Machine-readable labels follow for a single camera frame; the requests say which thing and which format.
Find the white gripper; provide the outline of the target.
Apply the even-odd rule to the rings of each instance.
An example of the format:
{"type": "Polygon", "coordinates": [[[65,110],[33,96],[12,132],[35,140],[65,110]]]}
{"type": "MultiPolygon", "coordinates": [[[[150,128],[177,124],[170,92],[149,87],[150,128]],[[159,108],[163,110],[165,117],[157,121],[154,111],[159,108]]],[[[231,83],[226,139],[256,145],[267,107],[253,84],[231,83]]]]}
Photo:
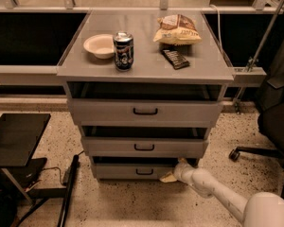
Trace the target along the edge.
{"type": "Polygon", "coordinates": [[[175,183],[178,180],[189,186],[200,186],[202,183],[199,177],[201,173],[200,169],[188,164],[187,159],[183,157],[178,158],[178,162],[173,173],[169,172],[165,174],[160,178],[160,181],[162,183],[175,183]]]}

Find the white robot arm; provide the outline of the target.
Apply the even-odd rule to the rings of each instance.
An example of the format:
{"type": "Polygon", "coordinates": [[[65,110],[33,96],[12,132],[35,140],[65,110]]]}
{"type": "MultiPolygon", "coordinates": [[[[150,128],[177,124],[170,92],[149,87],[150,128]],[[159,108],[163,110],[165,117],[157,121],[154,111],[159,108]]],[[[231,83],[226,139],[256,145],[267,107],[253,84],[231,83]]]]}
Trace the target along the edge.
{"type": "Polygon", "coordinates": [[[182,182],[203,198],[215,197],[242,227],[284,227],[284,200],[271,192],[258,192],[249,199],[219,182],[208,170],[178,160],[160,178],[162,183],[182,182]]]}

